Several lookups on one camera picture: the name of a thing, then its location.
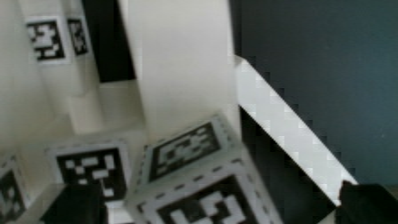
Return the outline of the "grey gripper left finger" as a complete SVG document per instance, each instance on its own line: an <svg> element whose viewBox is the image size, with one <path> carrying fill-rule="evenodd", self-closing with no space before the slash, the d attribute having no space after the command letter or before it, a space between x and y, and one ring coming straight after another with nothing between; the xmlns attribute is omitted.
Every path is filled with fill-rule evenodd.
<svg viewBox="0 0 398 224"><path fill-rule="evenodd" d="M54 184L45 189L15 224L107 224L98 184Z"/></svg>

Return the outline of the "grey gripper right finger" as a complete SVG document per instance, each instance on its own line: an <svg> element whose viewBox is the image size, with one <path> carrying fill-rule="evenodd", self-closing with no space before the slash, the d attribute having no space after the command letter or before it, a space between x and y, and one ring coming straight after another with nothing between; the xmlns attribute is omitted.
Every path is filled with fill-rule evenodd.
<svg viewBox="0 0 398 224"><path fill-rule="evenodd" d="M340 201L336 224L398 224L398 199L379 184L345 181Z"/></svg>

